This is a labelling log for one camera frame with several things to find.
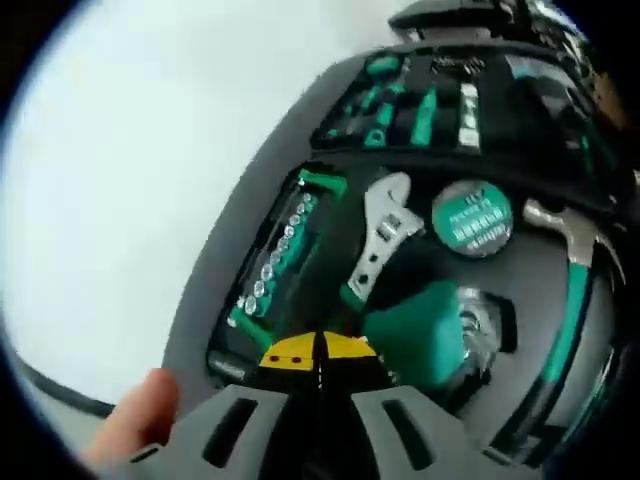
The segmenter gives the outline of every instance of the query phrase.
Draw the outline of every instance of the claw hammer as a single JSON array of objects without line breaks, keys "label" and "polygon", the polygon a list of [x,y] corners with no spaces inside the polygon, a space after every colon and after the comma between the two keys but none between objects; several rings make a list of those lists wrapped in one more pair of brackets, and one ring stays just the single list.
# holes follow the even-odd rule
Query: claw hammer
[{"label": "claw hammer", "polygon": [[527,200],[524,219],[534,227],[562,234],[567,242],[569,272],[564,320],[556,333],[544,368],[515,414],[498,432],[492,446],[508,453],[517,448],[533,428],[544,421],[555,401],[559,383],[565,378],[575,351],[573,345],[581,334],[580,314],[585,300],[589,269],[596,243],[604,246],[615,263],[623,284],[626,278],[611,241],[591,220],[571,208],[551,212],[533,199]]}]

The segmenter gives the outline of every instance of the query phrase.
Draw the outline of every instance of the adjustable wrench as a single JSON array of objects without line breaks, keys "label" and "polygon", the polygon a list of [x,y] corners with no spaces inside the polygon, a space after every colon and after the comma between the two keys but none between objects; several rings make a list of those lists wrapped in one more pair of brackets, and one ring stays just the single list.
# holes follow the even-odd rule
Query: adjustable wrench
[{"label": "adjustable wrench", "polygon": [[375,182],[364,195],[367,236],[347,281],[348,288],[362,304],[400,244],[424,228],[424,220],[404,207],[410,190],[409,175],[398,172]]}]

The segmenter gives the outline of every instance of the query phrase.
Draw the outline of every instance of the tape measure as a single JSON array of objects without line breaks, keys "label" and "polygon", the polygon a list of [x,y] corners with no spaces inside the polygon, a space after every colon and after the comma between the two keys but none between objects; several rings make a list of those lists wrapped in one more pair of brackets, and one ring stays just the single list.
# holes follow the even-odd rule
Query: tape measure
[{"label": "tape measure", "polygon": [[481,180],[445,188],[433,202],[431,220],[440,241],[467,257],[497,253],[513,231],[509,200],[498,187]]}]

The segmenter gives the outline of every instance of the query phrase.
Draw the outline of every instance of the human hand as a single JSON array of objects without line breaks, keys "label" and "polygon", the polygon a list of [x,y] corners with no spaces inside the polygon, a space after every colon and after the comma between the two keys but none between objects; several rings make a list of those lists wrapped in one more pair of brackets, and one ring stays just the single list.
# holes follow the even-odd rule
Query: human hand
[{"label": "human hand", "polygon": [[93,465],[126,461],[141,448],[166,444],[178,410],[179,389],[173,375],[154,369],[118,402],[84,451]]}]

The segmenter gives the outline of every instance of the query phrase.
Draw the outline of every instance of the white wall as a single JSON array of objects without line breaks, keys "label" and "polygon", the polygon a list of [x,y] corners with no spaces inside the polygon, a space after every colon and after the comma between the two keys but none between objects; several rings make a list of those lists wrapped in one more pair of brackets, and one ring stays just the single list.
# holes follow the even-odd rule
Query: white wall
[{"label": "white wall", "polygon": [[81,8],[34,67],[3,152],[2,301],[20,356],[105,402],[158,366],[246,163],[329,64],[393,42],[386,20],[407,3]]}]

